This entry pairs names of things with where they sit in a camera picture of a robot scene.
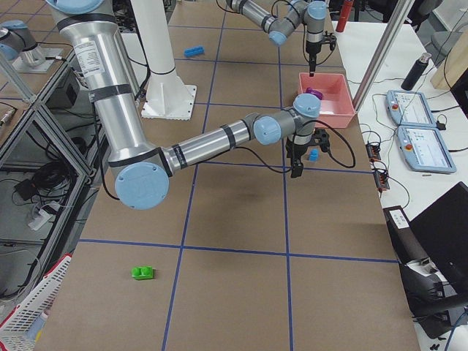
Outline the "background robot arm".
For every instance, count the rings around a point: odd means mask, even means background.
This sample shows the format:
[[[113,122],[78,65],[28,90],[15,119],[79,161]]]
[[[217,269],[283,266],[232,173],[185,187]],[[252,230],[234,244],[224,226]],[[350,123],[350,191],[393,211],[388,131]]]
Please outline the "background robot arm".
[[[36,67],[45,60],[37,41],[21,20],[1,23],[1,54],[8,61],[20,57],[29,67]]]

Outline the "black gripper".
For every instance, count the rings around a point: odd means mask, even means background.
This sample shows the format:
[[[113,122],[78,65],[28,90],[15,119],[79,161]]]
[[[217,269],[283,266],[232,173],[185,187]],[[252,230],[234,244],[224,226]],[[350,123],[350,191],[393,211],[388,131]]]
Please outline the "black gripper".
[[[306,32],[306,52],[309,55],[309,76],[314,77],[316,71],[317,55],[322,47],[322,31]]]
[[[301,157],[307,152],[313,143],[314,127],[309,131],[301,131],[287,137],[287,158],[290,160],[291,178],[298,178],[303,173]]]

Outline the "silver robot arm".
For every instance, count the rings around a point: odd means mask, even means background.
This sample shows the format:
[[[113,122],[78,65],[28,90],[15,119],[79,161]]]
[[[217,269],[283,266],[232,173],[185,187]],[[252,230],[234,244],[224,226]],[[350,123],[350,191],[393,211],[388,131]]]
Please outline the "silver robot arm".
[[[111,152],[108,163],[115,191],[126,206],[146,210],[167,196],[177,170],[214,158],[250,140],[263,145],[288,138],[292,164],[298,165],[312,138],[321,102],[298,95],[292,106],[270,115],[252,113],[231,124],[162,148],[143,132],[142,116],[188,118],[196,87],[177,75],[164,5],[134,1],[132,9],[148,59],[150,79],[143,113],[136,104],[139,85],[121,39],[110,1],[50,1],[57,28],[75,55],[104,127]]]
[[[268,34],[275,46],[282,46],[289,36],[299,27],[303,27],[303,55],[309,67],[309,75],[314,76],[317,68],[317,56],[323,45],[331,50],[336,47],[336,38],[325,30],[328,5],[325,1],[286,1],[289,10],[284,17],[274,15],[262,8],[257,2],[217,1],[223,11],[242,15]]]

